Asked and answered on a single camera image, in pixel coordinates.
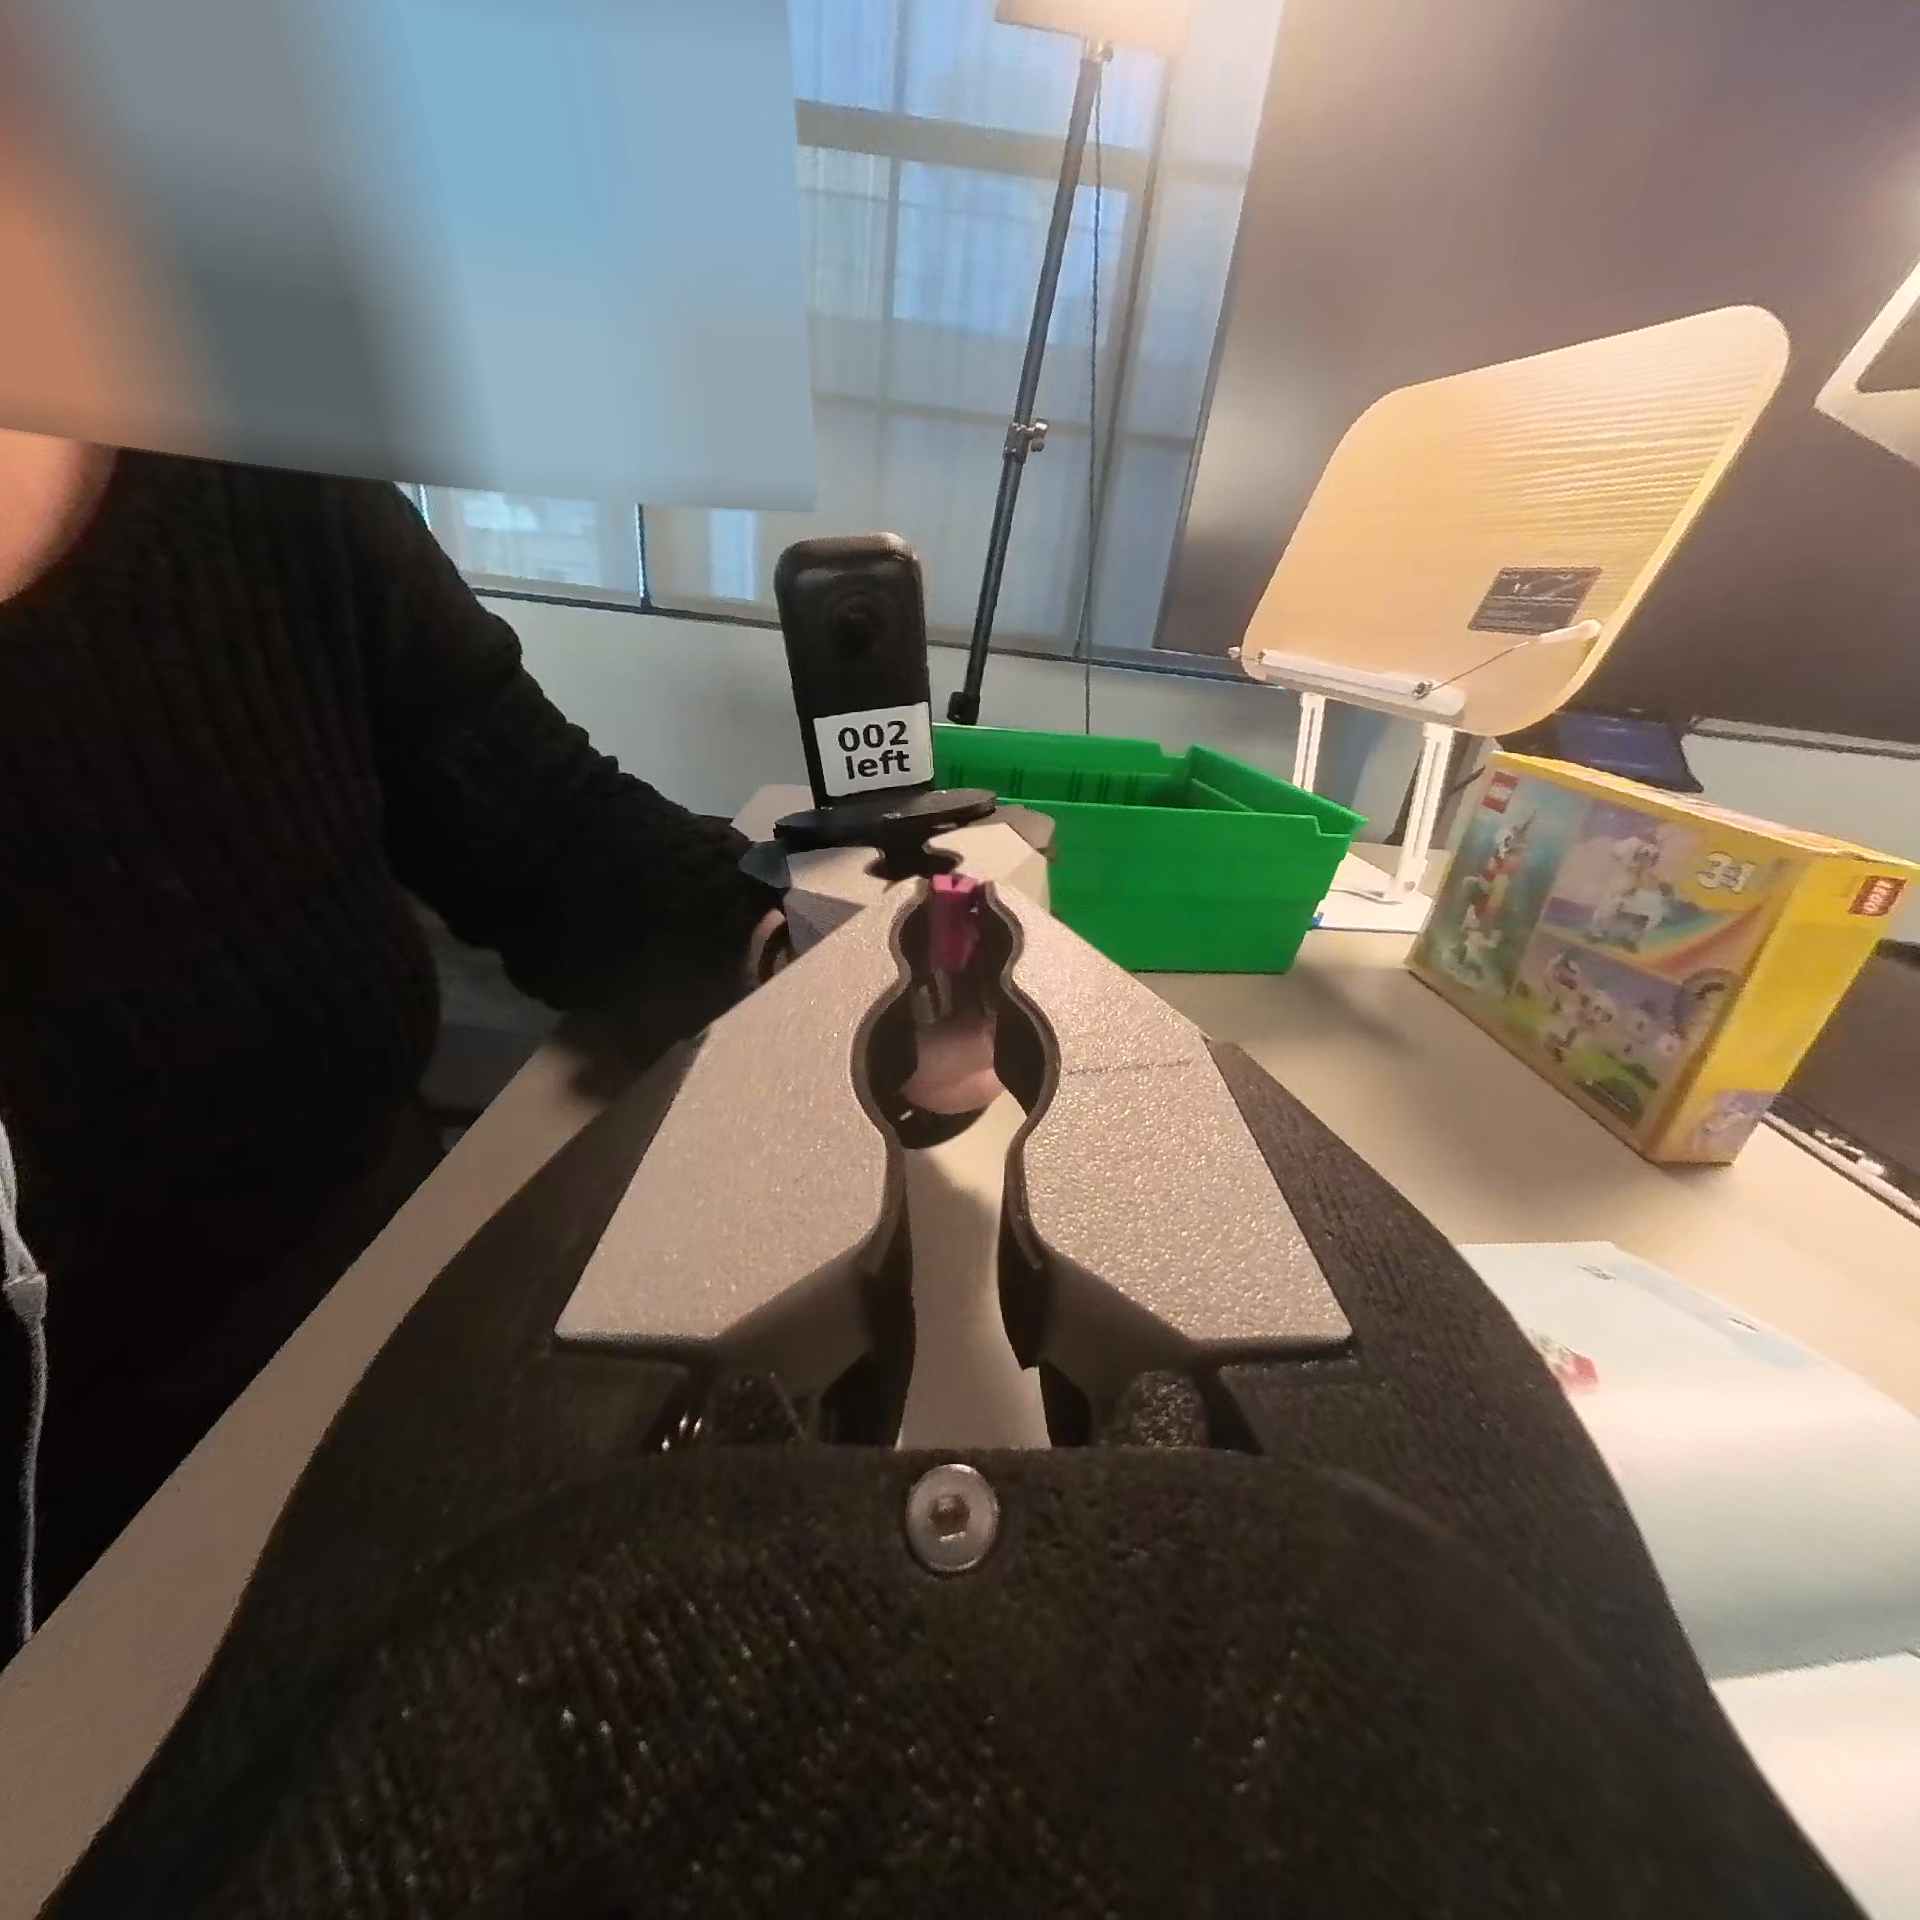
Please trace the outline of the person's left forearm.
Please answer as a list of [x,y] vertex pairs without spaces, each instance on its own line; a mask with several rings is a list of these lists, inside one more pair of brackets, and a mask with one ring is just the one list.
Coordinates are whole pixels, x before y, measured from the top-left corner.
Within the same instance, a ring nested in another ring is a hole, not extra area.
[[746,999],[780,925],[746,839],[564,718],[392,481],[364,485],[348,524],[402,884],[557,1012],[678,1036]]

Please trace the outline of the white light panel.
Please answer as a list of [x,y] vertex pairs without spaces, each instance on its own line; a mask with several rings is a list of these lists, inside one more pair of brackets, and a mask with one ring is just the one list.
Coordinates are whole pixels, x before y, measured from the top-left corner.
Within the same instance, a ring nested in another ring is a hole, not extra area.
[[1917,465],[1917,265],[1822,383],[1815,408]]

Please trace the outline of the black laptop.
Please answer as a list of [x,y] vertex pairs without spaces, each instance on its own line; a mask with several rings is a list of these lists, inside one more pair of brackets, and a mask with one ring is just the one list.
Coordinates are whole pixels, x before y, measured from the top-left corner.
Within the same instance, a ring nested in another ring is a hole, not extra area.
[[1868,958],[1766,1125],[1917,1218],[1917,944]]

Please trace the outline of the window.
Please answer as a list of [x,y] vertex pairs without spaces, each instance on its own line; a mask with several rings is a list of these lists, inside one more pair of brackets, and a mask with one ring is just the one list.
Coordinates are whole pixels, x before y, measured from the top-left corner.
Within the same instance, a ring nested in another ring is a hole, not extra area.
[[[999,584],[1007,650],[1146,654],[1208,401],[1276,1],[1194,5],[1104,65]],[[479,584],[774,620],[797,538],[893,532],[966,639],[1078,65],[995,5],[789,7],[821,495],[810,513],[420,489]]]

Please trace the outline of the green plastic bin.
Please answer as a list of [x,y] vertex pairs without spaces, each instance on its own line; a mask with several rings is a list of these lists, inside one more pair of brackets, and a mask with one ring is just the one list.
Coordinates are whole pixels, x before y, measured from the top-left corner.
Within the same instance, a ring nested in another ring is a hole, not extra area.
[[932,758],[1053,821],[1052,913],[1131,970],[1288,970],[1363,826],[1212,746],[940,725]]

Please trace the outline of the yellow lego box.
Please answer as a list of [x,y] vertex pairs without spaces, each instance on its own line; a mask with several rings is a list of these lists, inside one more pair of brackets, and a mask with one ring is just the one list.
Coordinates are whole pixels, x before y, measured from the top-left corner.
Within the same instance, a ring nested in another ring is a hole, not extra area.
[[1725,1166],[1916,863],[1496,752],[1407,970],[1650,1164]]

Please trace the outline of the beige book stand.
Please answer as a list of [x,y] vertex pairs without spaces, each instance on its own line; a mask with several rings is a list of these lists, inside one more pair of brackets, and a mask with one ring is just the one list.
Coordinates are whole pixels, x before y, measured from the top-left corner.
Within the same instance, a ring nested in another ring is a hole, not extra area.
[[1730,304],[1399,389],[1349,428],[1232,650],[1301,698],[1296,786],[1314,786],[1333,703],[1422,732],[1397,865],[1347,855],[1318,928],[1422,928],[1453,744],[1568,703],[1788,358],[1779,318]]

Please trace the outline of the black light stand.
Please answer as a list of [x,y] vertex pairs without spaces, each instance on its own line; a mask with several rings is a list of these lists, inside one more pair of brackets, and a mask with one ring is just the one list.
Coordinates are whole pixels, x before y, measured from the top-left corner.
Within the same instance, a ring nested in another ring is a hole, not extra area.
[[1010,554],[1022,494],[1024,468],[1043,449],[1050,424],[1040,418],[1040,378],[1050,348],[1050,328],[1058,302],[1064,246],[1072,226],[1075,196],[1084,176],[1087,143],[1095,141],[1104,73],[1118,47],[1146,49],[1172,60],[1182,52],[1194,1],[997,1],[999,25],[1026,32],[1058,34],[1076,44],[1072,105],[1062,134],[1062,160],[1046,217],[1040,254],[1040,276],[1024,337],[1014,407],[1004,432],[999,487],[991,504],[987,553],[976,593],[974,629],[966,644],[966,666],[949,698],[951,725],[971,726],[980,713],[1000,583]]

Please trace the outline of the pale blue instruction booklet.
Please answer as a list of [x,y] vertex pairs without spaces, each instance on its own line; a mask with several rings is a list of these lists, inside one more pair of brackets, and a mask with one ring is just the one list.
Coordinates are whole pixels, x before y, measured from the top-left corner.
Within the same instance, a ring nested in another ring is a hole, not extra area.
[[1917,1422],[1610,1241],[1461,1255],[1615,1476],[1718,1705],[1868,1916],[1917,1916]]

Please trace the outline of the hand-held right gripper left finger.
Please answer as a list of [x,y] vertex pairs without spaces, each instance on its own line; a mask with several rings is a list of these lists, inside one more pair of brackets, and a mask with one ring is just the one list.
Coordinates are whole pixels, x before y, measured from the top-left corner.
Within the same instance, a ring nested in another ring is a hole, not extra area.
[[560,1309],[562,1346],[773,1375],[819,1436],[898,1442],[917,1334],[870,1049],[919,904],[898,884],[708,1025]]

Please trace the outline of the person's body black clothing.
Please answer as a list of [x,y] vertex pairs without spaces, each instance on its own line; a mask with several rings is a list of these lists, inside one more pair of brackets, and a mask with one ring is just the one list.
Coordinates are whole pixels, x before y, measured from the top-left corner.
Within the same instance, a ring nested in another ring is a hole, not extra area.
[[520,677],[383,477],[150,449],[4,485],[4,1661],[440,1156],[463,673]]

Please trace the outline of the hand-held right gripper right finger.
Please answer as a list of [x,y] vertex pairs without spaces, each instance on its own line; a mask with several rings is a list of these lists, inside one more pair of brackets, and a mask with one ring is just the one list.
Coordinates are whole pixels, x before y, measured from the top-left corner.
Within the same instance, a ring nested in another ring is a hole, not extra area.
[[1352,1326],[1208,1036],[990,884],[995,1069],[1022,1110],[999,1311],[1046,1440],[1090,1445],[1141,1375],[1203,1408],[1242,1365],[1347,1358]]

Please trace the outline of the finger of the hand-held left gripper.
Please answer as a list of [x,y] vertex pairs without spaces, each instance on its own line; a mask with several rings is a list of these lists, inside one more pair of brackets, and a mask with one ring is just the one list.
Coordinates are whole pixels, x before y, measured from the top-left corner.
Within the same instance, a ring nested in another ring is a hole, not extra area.
[[882,871],[877,847],[815,847],[786,853],[784,964],[803,960],[838,928],[872,910],[877,930],[864,936],[876,953],[896,958],[900,879]]
[[976,879],[1052,911],[1053,817],[990,817],[976,825]]

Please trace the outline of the large dark screen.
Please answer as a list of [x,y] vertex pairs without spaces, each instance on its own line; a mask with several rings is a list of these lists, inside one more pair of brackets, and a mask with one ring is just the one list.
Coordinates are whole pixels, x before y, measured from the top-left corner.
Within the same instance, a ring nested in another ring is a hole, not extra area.
[[1782,383],[1586,701],[1916,743],[1916,465],[1820,404],[1916,114],[1906,1],[1284,5],[1158,644],[1242,637],[1380,396],[1758,304]]

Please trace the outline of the person's left hand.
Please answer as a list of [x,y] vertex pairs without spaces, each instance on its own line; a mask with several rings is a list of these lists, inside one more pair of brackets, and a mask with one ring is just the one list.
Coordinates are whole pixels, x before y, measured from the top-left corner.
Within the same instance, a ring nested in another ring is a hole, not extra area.
[[789,922],[781,904],[768,908],[736,951],[711,970],[704,991],[704,1025],[754,997],[791,958]]

